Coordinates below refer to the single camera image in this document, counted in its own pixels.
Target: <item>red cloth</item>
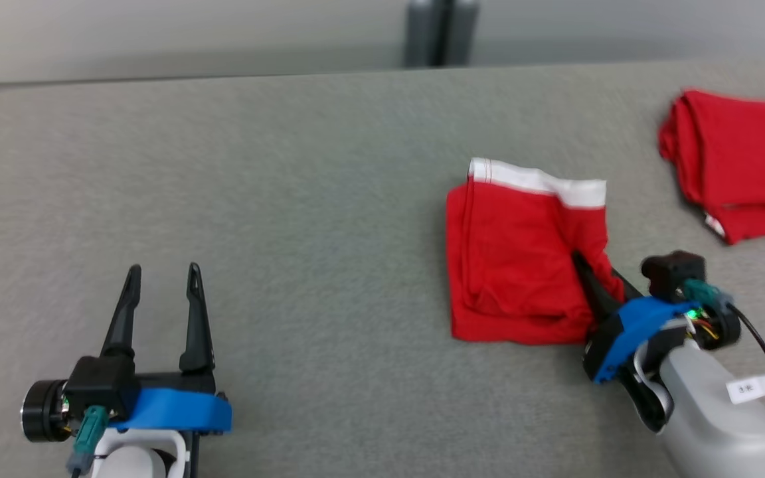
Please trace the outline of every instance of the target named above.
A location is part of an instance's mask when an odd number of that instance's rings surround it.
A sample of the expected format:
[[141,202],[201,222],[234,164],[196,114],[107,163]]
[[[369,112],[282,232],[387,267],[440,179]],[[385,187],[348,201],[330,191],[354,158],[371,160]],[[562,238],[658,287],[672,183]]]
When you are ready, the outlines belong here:
[[447,197],[452,332],[468,341],[578,344],[592,323],[573,251],[623,298],[604,253],[604,181],[567,181],[538,169],[471,160]]
[[765,102],[685,91],[659,130],[659,151],[728,244],[765,236]]

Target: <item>gray table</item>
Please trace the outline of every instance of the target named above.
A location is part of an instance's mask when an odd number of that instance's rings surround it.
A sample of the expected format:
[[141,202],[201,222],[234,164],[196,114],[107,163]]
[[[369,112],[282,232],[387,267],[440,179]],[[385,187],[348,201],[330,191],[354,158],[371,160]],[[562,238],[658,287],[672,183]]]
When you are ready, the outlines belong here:
[[[201,475],[672,476],[580,348],[450,338],[444,197],[481,155],[608,180],[608,253],[708,258],[765,336],[765,239],[726,248],[656,128],[681,87],[765,97],[765,64],[604,64],[136,82],[0,93],[0,476],[65,476],[31,383],[100,348],[143,264],[141,371],[183,348],[203,267],[236,423]],[[765,371],[752,340],[717,353]]]

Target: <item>gray felt tablecloth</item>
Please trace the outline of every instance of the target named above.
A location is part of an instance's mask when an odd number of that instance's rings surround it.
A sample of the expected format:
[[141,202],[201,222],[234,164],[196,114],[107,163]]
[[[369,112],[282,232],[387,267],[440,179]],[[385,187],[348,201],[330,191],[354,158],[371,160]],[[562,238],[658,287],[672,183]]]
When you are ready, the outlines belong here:
[[[140,371],[173,370],[203,269],[234,431],[201,476],[674,476],[579,346],[450,338],[444,199],[474,155],[608,180],[608,253],[708,259],[765,336],[765,238],[680,200],[656,129],[682,87],[765,97],[765,63],[134,82],[0,93],[0,476],[66,476],[25,391],[96,354],[143,266]],[[719,359],[765,372],[750,339]]]

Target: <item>white wall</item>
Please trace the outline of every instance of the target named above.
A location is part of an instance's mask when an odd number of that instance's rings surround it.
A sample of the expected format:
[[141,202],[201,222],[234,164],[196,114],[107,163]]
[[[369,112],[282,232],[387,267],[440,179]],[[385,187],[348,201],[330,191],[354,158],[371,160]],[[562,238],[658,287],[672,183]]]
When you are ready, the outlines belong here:
[[0,84],[377,70],[406,0],[0,0]]
[[471,64],[765,57],[765,0],[481,0]]

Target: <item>blue plastic bracket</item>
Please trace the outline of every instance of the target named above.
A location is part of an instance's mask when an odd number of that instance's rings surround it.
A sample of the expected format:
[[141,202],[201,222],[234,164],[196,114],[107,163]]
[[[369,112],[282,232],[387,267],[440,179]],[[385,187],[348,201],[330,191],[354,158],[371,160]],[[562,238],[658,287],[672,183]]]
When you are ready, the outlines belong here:
[[699,306],[697,302],[669,303],[656,297],[639,297],[625,303],[617,311],[624,332],[614,340],[593,382],[600,384],[612,380],[619,366],[622,366],[643,342],[652,338],[665,323],[676,315]]
[[144,388],[129,420],[112,423],[117,430],[231,432],[232,406],[213,394],[173,388]]

